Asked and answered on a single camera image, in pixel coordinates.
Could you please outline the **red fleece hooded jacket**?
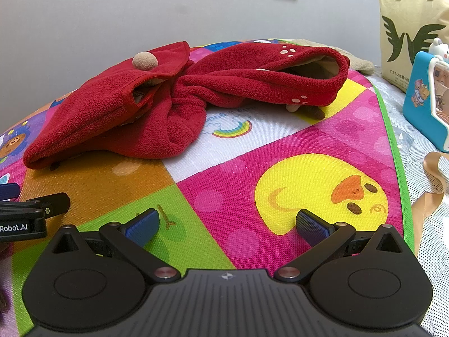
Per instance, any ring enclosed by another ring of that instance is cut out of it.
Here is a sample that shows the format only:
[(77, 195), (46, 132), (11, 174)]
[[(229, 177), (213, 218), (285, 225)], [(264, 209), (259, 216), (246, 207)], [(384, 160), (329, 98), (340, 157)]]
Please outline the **red fleece hooded jacket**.
[(349, 59), (328, 47), (243, 42), (194, 61), (186, 42), (169, 44), (144, 59), (126, 59), (70, 93), (23, 161), (38, 170), (97, 150), (172, 158), (198, 138), (208, 105), (327, 106), (348, 73)]

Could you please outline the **cream tote bag green bird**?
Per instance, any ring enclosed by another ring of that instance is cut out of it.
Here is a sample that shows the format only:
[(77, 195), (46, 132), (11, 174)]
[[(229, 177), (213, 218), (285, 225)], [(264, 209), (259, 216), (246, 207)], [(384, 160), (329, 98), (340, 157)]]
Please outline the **cream tote bag green bird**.
[(378, 0), (382, 77), (406, 91), (418, 52), (448, 42), (448, 0)]

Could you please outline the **blue toy box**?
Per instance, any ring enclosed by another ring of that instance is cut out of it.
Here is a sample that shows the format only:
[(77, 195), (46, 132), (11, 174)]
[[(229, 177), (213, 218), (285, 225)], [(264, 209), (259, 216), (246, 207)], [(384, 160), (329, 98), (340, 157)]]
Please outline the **blue toy box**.
[(406, 98), (404, 117), (437, 150), (448, 152), (448, 44), (435, 38), (427, 52), (416, 54)]

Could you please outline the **colourful cartoon play mat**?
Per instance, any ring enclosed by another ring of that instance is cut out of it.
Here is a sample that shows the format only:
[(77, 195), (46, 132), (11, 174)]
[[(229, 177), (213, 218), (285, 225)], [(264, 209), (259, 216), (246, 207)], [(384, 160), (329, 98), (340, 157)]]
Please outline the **colourful cartoon play mat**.
[(44, 170), (1, 162), (1, 181), (29, 199), (66, 192), (71, 207), (48, 223), (95, 231), (159, 210), (145, 249), (183, 279), (145, 296), (104, 336), (364, 336), (313, 305), (275, 270), (309, 248), (296, 213), (373, 231), (392, 223), (411, 244), (405, 176), (387, 111), (370, 82), (349, 72), (321, 121), (265, 104), (211, 109), (183, 155), (144, 161), (89, 152)]

